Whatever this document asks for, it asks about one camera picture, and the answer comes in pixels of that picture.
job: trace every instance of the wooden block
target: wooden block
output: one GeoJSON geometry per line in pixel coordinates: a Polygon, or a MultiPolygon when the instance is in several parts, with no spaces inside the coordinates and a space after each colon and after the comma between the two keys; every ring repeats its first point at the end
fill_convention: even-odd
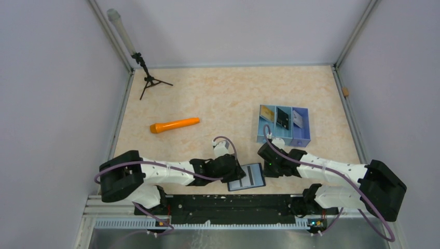
{"type": "Polygon", "coordinates": [[[344,96],[344,98],[348,97],[348,94],[349,94],[348,88],[343,87],[342,88],[342,95],[344,96]]]}

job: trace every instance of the light wood surface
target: light wood surface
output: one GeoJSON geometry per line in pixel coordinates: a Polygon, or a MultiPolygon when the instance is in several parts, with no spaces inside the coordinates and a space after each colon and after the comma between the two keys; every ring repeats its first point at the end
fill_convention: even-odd
{"type": "MultiPolygon", "coordinates": [[[[330,66],[177,68],[150,73],[174,86],[148,88],[140,101],[145,73],[136,71],[115,156],[134,149],[154,160],[209,159],[214,157],[212,139],[223,135],[234,142],[240,164],[262,163],[256,134],[259,105],[268,104],[309,109],[307,152],[359,163],[330,66]],[[190,117],[199,117],[200,123],[159,134],[150,132],[153,123],[190,117]]],[[[163,186],[168,194],[302,193],[312,183],[293,176],[266,178],[266,187],[233,192],[220,182],[204,187],[163,186]]]]}

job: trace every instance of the microphone stand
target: microphone stand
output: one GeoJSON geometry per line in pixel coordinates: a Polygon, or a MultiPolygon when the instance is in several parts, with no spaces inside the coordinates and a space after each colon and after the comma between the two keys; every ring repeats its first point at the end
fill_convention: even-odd
{"type": "Polygon", "coordinates": [[[107,11],[107,17],[108,20],[113,24],[113,26],[115,27],[116,31],[118,32],[119,36],[122,39],[122,42],[124,43],[125,47],[127,48],[128,52],[131,55],[131,58],[136,60],[136,63],[139,64],[143,70],[145,71],[145,73],[147,74],[147,77],[144,78],[145,81],[145,87],[144,90],[142,91],[141,94],[141,98],[140,100],[142,100],[142,97],[144,96],[145,90],[149,87],[153,87],[156,86],[160,83],[164,83],[170,86],[173,86],[173,84],[170,84],[168,82],[162,81],[162,80],[158,80],[155,79],[153,76],[151,76],[151,74],[148,72],[148,68],[147,65],[145,65],[145,61],[142,58],[141,53],[136,52],[136,50],[134,49],[133,43],[131,43],[130,37],[127,34],[127,31],[125,30],[122,21],[121,21],[121,16],[120,14],[115,10],[115,9],[109,9],[107,11]]]}

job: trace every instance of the divided organizer box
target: divided organizer box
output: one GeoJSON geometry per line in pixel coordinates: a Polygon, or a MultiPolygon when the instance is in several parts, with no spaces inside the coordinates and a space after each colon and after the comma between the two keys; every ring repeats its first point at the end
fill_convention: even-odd
{"type": "Polygon", "coordinates": [[[258,134],[257,143],[265,143],[263,134],[263,126],[269,125],[274,137],[283,139],[286,146],[306,147],[310,143],[310,126],[309,126],[309,110],[307,108],[264,105],[275,113],[274,122],[271,122],[258,115],[258,134]],[[288,114],[289,128],[286,129],[277,123],[278,108],[288,114]],[[293,124],[293,111],[302,116],[302,128],[293,124]]]}

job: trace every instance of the gray floor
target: gray floor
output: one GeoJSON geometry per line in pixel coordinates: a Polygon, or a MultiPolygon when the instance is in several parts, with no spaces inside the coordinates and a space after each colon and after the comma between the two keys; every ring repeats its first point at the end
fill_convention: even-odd
{"type": "Polygon", "coordinates": [[[310,237],[299,230],[180,230],[159,237],[144,233],[133,235],[117,244],[119,238],[133,230],[96,229],[90,249],[267,249],[267,248],[315,248],[315,249],[388,249],[387,242],[375,234],[361,218],[341,219],[323,237],[310,237]]]}

